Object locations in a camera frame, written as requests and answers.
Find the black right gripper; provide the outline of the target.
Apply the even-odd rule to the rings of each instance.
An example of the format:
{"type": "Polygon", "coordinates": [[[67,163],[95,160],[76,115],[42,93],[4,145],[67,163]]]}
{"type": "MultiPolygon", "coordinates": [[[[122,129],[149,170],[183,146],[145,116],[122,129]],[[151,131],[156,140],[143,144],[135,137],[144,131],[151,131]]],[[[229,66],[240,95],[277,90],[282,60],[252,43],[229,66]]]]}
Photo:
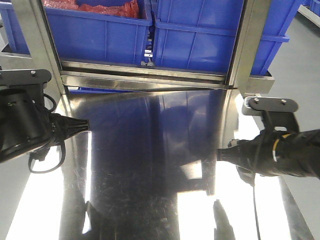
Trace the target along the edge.
{"type": "Polygon", "coordinates": [[[268,139],[262,134],[237,147],[219,148],[216,160],[238,163],[264,176],[320,177],[320,131],[281,133],[268,139]]]}

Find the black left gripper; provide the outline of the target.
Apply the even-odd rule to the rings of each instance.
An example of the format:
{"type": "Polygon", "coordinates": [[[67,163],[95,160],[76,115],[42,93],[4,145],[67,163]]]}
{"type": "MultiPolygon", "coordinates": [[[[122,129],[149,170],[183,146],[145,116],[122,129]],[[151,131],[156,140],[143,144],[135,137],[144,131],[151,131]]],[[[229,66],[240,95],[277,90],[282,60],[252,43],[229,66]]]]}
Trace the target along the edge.
{"type": "Polygon", "coordinates": [[[43,161],[49,149],[59,146],[66,155],[65,139],[90,129],[89,121],[54,113],[37,103],[23,88],[0,91],[0,161],[29,154],[29,162],[43,161]]]}

